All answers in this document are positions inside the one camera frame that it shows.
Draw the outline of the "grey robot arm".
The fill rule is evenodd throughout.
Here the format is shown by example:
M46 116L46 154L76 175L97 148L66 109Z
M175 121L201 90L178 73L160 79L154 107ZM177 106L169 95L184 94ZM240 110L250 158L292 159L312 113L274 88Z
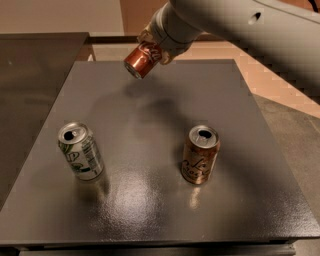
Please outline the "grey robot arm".
M320 14L279 0L168 0L138 39L169 58L202 33L224 39L317 101L320 98Z

